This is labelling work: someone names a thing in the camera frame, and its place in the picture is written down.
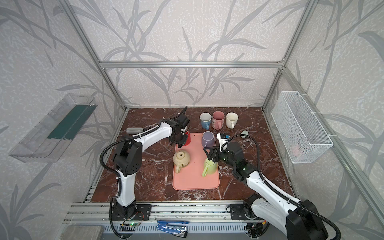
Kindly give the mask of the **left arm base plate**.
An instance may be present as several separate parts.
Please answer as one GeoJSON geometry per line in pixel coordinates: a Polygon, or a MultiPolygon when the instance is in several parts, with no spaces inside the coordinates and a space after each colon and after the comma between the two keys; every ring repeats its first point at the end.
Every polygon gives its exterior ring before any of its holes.
{"type": "Polygon", "coordinates": [[[109,220],[112,221],[148,221],[151,214],[152,205],[138,204],[130,205],[128,207],[120,206],[119,204],[112,205],[109,212],[109,220]]]}

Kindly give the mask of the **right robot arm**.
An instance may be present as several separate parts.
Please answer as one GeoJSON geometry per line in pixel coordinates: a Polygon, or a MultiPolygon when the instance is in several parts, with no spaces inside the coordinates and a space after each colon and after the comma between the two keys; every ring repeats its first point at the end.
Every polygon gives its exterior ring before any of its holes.
{"type": "Polygon", "coordinates": [[[257,192],[250,198],[253,217],[266,220],[289,240],[327,240],[329,234],[325,224],[335,230],[335,240],[341,239],[340,229],[320,215],[312,202],[301,201],[284,192],[268,180],[258,166],[247,162],[239,143],[227,142],[224,147],[224,150],[219,146],[205,147],[204,152],[209,160],[232,167],[235,178],[257,192]]]}

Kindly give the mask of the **aluminium mounting rail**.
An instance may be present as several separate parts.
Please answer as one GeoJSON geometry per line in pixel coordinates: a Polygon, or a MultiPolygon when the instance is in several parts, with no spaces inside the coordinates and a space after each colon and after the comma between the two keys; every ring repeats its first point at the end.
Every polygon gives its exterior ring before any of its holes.
{"type": "MultiPolygon", "coordinates": [[[[164,202],[138,202],[138,204],[152,205],[148,221],[142,224],[156,223],[158,220],[189,221],[190,223],[225,223],[233,221],[226,211],[230,204],[243,204],[242,201],[164,201],[164,202]]],[[[108,202],[76,203],[72,204],[66,214],[64,224],[108,224],[108,202]]]]}

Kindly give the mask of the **white mug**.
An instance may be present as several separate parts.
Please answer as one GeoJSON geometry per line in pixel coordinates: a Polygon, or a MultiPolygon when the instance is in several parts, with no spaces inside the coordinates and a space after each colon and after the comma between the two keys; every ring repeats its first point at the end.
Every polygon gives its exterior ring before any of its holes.
{"type": "Polygon", "coordinates": [[[226,126],[229,129],[234,129],[237,122],[238,122],[239,116],[236,113],[228,113],[226,115],[226,126]]]}

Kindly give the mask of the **beige teapot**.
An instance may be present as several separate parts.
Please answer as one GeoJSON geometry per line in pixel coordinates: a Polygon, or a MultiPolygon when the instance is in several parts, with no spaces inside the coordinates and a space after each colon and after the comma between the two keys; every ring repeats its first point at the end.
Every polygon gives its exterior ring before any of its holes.
{"type": "Polygon", "coordinates": [[[178,174],[183,167],[186,167],[190,163],[190,154],[185,150],[177,151],[173,156],[173,162],[175,165],[175,173],[178,174]]]}

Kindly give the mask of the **green mug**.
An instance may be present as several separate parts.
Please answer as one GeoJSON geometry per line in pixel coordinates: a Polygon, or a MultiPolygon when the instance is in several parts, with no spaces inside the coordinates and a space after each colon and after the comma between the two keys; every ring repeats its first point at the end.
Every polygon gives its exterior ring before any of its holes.
{"type": "Polygon", "coordinates": [[[212,160],[206,159],[204,162],[204,168],[202,172],[202,177],[207,175],[214,174],[218,169],[218,163],[213,162],[212,160]]]}

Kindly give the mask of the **clear plastic wall shelf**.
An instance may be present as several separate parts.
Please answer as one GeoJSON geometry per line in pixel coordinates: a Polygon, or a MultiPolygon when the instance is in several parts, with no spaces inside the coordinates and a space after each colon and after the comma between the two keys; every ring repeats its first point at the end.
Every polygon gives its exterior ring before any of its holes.
{"type": "Polygon", "coordinates": [[[10,152],[24,163],[55,163],[98,105],[91,96],[67,94],[10,152]]]}

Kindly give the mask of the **pink mug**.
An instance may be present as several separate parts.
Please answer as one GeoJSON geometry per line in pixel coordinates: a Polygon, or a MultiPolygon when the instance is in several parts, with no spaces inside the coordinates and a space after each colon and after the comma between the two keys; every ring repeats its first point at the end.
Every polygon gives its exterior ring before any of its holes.
{"type": "Polygon", "coordinates": [[[212,126],[215,130],[220,130],[224,126],[225,114],[221,111],[215,111],[212,115],[212,126]]]}

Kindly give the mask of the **red mug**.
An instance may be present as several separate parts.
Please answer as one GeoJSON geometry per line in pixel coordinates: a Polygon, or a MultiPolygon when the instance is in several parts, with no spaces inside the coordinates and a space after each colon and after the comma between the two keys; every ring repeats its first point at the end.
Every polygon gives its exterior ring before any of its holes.
{"type": "Polygon", "coordinates": [[[191,143],[191,136],[190,136],[189,131],[185,132],[185,136],[187,137],[185,146],[188,146],[191,143]]]}

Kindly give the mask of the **pink plastic tray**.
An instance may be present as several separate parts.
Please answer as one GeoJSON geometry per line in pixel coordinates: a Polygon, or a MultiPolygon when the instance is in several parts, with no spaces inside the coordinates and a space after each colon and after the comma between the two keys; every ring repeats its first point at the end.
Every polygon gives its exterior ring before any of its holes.
{"type": "Polygon", "coordinates": [[[191,143],[187,146],[179,148],[175,146],[175,152],[180,150],[187,151],[191,160],[190,163],[181,168],[179,173],[174,172],[173,188],[175,190],[205,190],[215,189],[220,185],[219,172],[202,176],[204,170],[204,162],[207,158],[203,146],[203,133],[191,133],[191,143]]]}

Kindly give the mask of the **blue stapler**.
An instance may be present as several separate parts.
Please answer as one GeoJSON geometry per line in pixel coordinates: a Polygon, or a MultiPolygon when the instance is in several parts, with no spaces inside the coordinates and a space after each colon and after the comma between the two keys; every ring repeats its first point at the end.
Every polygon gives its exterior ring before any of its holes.
{"type": "Polygon", "coordinates": [[[189,221],[170,221],[170,220],[158,220],[156,229],[175,237],[186,238],[188,231],[187,225],[189,221]]]}

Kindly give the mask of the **silver metal cylinder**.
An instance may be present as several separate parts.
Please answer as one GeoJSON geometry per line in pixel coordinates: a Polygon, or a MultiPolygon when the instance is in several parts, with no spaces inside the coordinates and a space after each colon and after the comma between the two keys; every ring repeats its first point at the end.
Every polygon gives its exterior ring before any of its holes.
{"type": "Polygon", "coordinates": [[[126,128],[126,130],[125,130],[126,134],[128,134],[128,135],[140,134],[143,131],[144,131],[143,128],[126,128]]]}

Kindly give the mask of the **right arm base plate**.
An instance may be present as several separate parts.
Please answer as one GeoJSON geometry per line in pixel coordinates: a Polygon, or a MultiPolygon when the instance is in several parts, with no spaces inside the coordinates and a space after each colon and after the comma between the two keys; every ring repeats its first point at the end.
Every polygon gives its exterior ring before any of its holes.
{"type": "Polygon", "coordinates": [[[244,204],[230,204],[226,207],[226,211],[231,215],[231,220],[247,221],[249,218],[246,216],[244,204]]]}

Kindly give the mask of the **blue mug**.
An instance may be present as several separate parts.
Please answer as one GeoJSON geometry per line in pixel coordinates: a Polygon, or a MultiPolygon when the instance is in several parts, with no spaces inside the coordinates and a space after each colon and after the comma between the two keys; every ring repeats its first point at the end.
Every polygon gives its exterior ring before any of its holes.
{"type": "Polygon", "coordinates": [[[203,129],[209,130],[212,122],[212,116],[209,113],[202,113],[200,115],[200,123],[203,129]]]}

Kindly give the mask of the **purple mug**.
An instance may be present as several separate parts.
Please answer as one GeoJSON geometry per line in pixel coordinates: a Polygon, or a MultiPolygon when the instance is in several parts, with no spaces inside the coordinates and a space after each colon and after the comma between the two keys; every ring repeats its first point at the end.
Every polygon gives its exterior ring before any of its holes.
{"type": "Polygon", "coordinates": [[[210,132],[206,131],[202,135],[202,146],[205,148],[211,148],[215,145],[215,135],[210,132]]]}

